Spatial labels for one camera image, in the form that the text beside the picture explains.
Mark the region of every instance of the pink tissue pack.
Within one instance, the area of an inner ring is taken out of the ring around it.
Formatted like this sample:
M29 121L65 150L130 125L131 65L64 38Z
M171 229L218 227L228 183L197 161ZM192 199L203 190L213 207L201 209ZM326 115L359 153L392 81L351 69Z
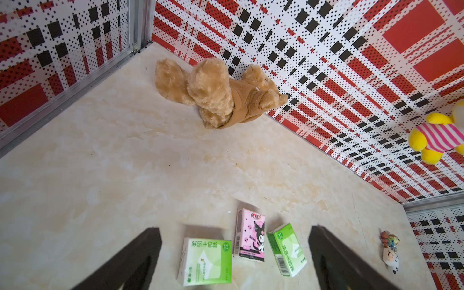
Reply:
M264 262L264 216L240 209L237 212L234 257Z

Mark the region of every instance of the green tissue pack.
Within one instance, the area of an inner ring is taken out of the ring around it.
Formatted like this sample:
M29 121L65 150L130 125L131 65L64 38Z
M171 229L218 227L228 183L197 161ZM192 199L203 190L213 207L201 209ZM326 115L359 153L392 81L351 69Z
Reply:
M283 276L294 277L307 264L308 261L290 223L268 233L267 239Z
M183 286L232 282L232 241L185 238L177 280Z

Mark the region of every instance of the metal frame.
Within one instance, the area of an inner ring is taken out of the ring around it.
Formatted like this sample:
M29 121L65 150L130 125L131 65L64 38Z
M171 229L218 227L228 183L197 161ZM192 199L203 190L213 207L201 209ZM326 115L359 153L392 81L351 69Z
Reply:
M105 63L98 71L89 75L86 79L76 83L69 90L58 95L52 102L45 104L43 108L39 108L39 111L35 115L20 121L10 128L9 132L0 138L0 158L121 68L137 52L140 52L141 48L150 44L148 39L148 29L150 26L147 25L147 18L150 17L148 8L151 2L154 1L128 0L129 48Z
M413 201L403 205L406 213L432 210L441 207L450 207L464 204L464 191L442 196L435 196L425 200Z

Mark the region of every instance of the black square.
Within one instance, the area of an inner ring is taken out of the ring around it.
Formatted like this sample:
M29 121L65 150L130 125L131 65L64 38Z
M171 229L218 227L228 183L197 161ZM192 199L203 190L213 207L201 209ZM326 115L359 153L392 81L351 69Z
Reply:
M448 263L440 263L440 266L441 266L442 269L450 269L450 265Z
M89 9L89 17L90 22L93 22L98 19L98 10L96 6Z
M289 9L292 2L293 2L293 0L288 0L287 1L287 4L285 4L285 7L284 7L284 11L287 11Z
M106 15L110 14L110 7L108 5L108 2L103 3L100 5L102 7L102 16L105 17Z
M242 14L240 15L240 20L246 23L248 18L250 18L250 13L243 9Z
M104 32L104 34L107 34L110 31L111 31L110 22L107 21L107 22L103 23L103 32Z
M79 34L79 35L77 36L77 39L79 40L79 46L80 46L80 47L84 46L84 42L82 41L82 35Z
M340 42L335 42L335 44L330 48L330 50L333 52L333 53L337 53L341 48L343 47L343 45L340 43Z
M340 16L340 18L337 20L337 22L334 23L333 27L337 27L337 25L340 24L340 22L343 20L343 16Z
M406 108L406 109L401 110L401 113L402 113L403 115L406 115L407 113L410 113L410 112L412 112L412 108L409 108L409 107Z
M417 93L417 94L414 94L413 96L410 96L409 98L412 100L412 101L415 101L419 98L422 97L422 94L421 93Z
M454 268L455 268L456 270L462 270L462 269L464 269L462 263L453 263L453 266L454 266Z
M320 42L323 42L328 36L329 36L330 32L326 32L322 37L321 39L319 40Z
M316 7L316 5L319 3L319 0L308 0L308 2L306 2L309 6L311 7Z
M243 40L248 44L250 44L252 39L253 39L253 35L249 34L248 32L246 33L245 38L243 38Z
M93 35L94 40L101 36L101 34L100 34L100 26L92 28L92 35Z
M319 25L319 23L316 20L314 20L314 18L313 18L308 23L308 25L306 25L306 30L308 30L309 32L313 32L318 25Z
M55 21L53 23L50 23L47 25L48 26L48 31L50 31L50 36L54 39L58 36L63 35L63 32L61 31L61 27L59 26L59 22Z
M311 75L314 75L314 74L316 73L316 71L318 71L318 70L319 70L319 69L318 69L317 67L312 66L312 67L309 69L308 73L310 73Z
M49 65L53 62L52 57L50 56L50 53L48 51L38 53L37 58L39 59L40 65L42 67Z
M285 53L286 56L288 56L289 58L291 58L294 54L295 54L296 50L290 46L290 48L287 50L287 52Z
M347 40L350 40L353 38L353 36L358 33L358 31L356 29L354 29L354 27L351 27L344 35L343 37L346 38Z
M353 46L356 48L360 48L361 45L365 44L366 42L367 40L361 36L353 43Z
M279 62L277 63L277 66L280 67L281 69L284 68L284 66L287 64L287 62L281 58Z
M281 39L276 47L278 50L282 51L286 45L287 43Z
M271 54L269 55L268 59L271 61L271 62L274 62L277 58L277 53L275 52L271 52Z
M323 72L321 72L321 73L316 77L316 79L317 79L318 81L322 82L323 79L325 79L325 77L326 77L326 74L323 73Z
M416 105L417 105L418 107L422 107L422 106L424 106L424 105L427 105L428 103L430 103L430 101L427 100L427 99L424 99L424 100L420 101L419 103L417 103Z
M258 19L255 18L255 19L253 19L253 22L251 23L250 27L254 31L257 31L260 25L261 25L261 21L259 21Z
M32 47L36 47L45 42L42 32L39 28L26 32Z
M405 101L401 101L401 102L399 102L398 104L395 105L395 108L399 109L399 108L404 107L404 106L406 106Z
M298 13L298 16L295 18L295 20L298 21L299 24L303 24L307 17L308 14L306 13L306 11L301 9L300 13Z
M222 57L225 59L229 59L231 57L231 53L228 50L224 50L224 53L222 54Z
M240 63L240 59L239 59L238 57L233 57L232 63L233 63L234 65L238 65L238 64Z
M240 25L235 26L235 29L233 30L233 33L237 36L240 36L242 34L243 28Z
M74 19L74 26L79 29L79 18L77 17L77 14L73 14L72 15L73 19Z
M55 49L57 50L57 54L59 58L62 58L63 56L68 54L68 49L66 48L66 43L64 42L59 45L56 45Z
M308 78L306 76L302 76L301 79L299 80L300 83L304 84Z
M347 58L349 58L351 56L351 52L347 50L345 50L338 58L341 59L341 60L345 60Z
M322 17L325 18L325 16L330 12L330 10L332 10L332 6L326 1L317 13L319 13Z
M308 89L312 90L315 86L316 86L315 83L310 82L306 87L307 87Z

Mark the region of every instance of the teddy bear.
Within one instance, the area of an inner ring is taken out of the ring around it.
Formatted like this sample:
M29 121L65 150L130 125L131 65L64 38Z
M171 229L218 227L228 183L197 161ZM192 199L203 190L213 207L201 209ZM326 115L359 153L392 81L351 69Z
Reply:
M422 151L424 163L438 163L443 153L453 148L464 155L464 100L454 105L450 117L430 113L425 121L409 135L409 147Z
M177 62L157 62L155 85L169 101L197 105L206 128L228 128L283 106L287 96L258 65L250 65L241 80L229 78L222 60L207 58L188 73Z

